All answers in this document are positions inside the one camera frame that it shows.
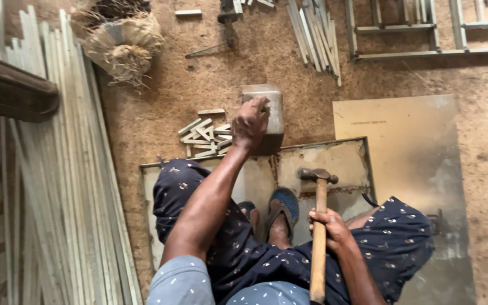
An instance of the claw hammer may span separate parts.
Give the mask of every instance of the claw hammer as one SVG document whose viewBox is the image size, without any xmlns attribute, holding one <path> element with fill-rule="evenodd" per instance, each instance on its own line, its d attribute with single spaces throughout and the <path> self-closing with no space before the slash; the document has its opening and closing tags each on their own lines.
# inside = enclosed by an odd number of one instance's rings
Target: claw hammer
<svg viewBox="0 0 488 305">
<path fill-rule="evenodd" d="M 298 176 L 301 180 L 313 181 L 317 184 L 315 192 L 315 211 L 327 211 L 327 184 L 337 184 L 338 177 L 329 174 L 322 168 L 300 168 Z M 310 304 L 324 304 L 325 301 L 325 261 L 327 247 L 327 232 L 325 225 L 314 221 L 312 240 L 312 268 L 310 275 Z"/>
</svg>

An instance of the dusty floor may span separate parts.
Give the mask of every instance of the dusty floor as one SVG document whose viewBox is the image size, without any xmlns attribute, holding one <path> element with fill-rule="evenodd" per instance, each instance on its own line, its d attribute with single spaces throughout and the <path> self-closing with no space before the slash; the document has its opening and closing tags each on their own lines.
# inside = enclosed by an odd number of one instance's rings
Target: dusty floor
<svg viewBox="0 0 488 305">
<path fill-rule="evenodd" d="M 16 31 L 17 11 L 28 0 L 7 0 L 8 33 Z M 365 11 L 365 0 L 356 0 Z M 41 19 L 58 24 L 57 9 L 69 9 L 73 0 L 30 0 Z M 385 18 L 391 17 L 394 0 L 384 0 Z M 473 1 L 464 0 L 465 19 L 475 20 Z M 220 52 L 186 60 L 190 50 L 220 42 L 216 15 L 218 1 L 152 1 L 166 38 L 166 49 L 145 79 L 150 91 L 139 95 L 118 87 L 103 88 L 108 128 L 133 244 L 134 259 L 143 293 L 147 293 L 151 270 L 144 208 L 140 202 L 138 165 L 185 156 L 176 131 L 193 121 L 196 111 L 225 108 L 234 114 L 241 85 L 269 82 L 284 93 L 284 145 L 334 139 L 331 101 L 454 94 L 458 102 L 459 145 L 471 237 L 474 280 L 479 304 L 488 304 L 488 56 L 360 63 L 348 60 L 348 41 L 343 1 L 328 1 L 337 22 L 342 63 L 342 88 L 332 78 L 305 69 L 299 58 L 291 24 L 281 0 L 276 10 L 246 9 L 235 24 L 239 38 L 234 53 Z M 173 11 L 200 8 L 200 21 L 178 21 Z M 441 46 L 454 48 L 447 1 L 437 1 Z M 369 14 L 356 14 L 357 25 L 371 25 Z M 364 52 L 426 48 L 423 37 L 395 36 L 360 40 Z M 469 34 L 471 47 L 488 36 Z M 385 47 L 398 43 L 396 47 Z M 102 82 L 110 79 L 103 75 Z"/>
</svg>

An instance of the welded frame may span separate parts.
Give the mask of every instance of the welded frame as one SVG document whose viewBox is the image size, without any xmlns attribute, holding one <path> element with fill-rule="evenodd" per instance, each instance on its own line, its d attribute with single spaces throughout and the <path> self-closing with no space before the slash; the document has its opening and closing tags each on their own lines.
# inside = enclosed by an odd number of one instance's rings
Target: welded frame
<svg viewBox="0 0 488 305">
<path fill-rule="evenodd" d="M 373 27 L 357 27 L 355 25 L 353 0 L 345 0 L 346 19 L 348 26 L 348 42 L 350 58 L 354 61 L 372 61 L 383 59 L 410 59 L 410 58 L 428 58 L 439 55 L 461 55 L 461 54 L 488 54 L 488 48 L 470 49 L 466 42 L 466 30 L 471 29 L 488 29 L 488 21 L 483 21 L 483 7 L 479 0 L 476 0 L 477 22 L 464 22 L 462 14 L 461 0 L 449 0 L 453 34 L 456 49 L 442 50 L 438 45 L 439 36 L 436 23 L 436 13 L 434 9 L 434 0 L 415 0 L 415 15 L 420 24 L 409 24 L 408 11 L 406 9 L 407 0 L 399 0 L 399 10 L 403 11 L 401 25 L 383 25 L 381 10 L 378 0 L 370 0 L 372 10 Z M 393 32 L 429 32 L 429 51 L 400 52 L 400 53 L 378 53 L 378 54 L 360 54 L 357 48 L 357 35 L 370 34 L 389 34 Z"/>
</svg>

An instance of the person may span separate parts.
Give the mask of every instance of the person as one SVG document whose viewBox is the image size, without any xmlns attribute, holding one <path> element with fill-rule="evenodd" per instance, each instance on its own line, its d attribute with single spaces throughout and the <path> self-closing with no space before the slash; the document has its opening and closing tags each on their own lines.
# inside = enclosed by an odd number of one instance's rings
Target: person
<svg viewBox="0 0 488 305">
<path fill-rule="evenodd" d="M 292 247 L 298 199 L 287 188 L 269 201 L 268 242 L 254 237 L 259 213 L 231 193 L 244 162 L 265 134 L 268 102 L 243 103 L 233 144 L 212 172 L 197 162 L 164 163 L 153 188 L 156 229 L 164 243 L 147 305 L 309 304 L 312 243 Z M 328 232 L 325 303 L 392 304 L 433 253 L 429 219 L 397 198 L 344 221 L 310 211 Z"/>
</svg>

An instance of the right hand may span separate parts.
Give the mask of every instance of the right hand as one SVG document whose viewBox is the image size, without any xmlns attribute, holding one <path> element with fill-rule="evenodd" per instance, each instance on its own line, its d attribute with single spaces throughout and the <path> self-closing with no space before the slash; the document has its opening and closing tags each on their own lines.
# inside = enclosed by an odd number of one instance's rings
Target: right hand
<svg viewBox="0 0 488 305">
<path fill-rule="evenodd" d="M 267 131 L 269 112 L 261 112 L 269 102 L 264 96 L 256 96 L 242 104 L 239 114 L 234 118 L 233 146 L 253 151 L 259 145 Z"/>
<path fill-rule="evenodd" d="M 313 233 L 314 221 L 324 224 L 327 230 L 327 247 L 333 252 L 336 253 L 349 240 L 353 239 L 353 235 L 345 224 L 344 219 L 335 211 L 328 208 L 326 213 L 318 213 L 315 208 L 312 208 L 309 215 L 310 232 Z"/>
</svg>

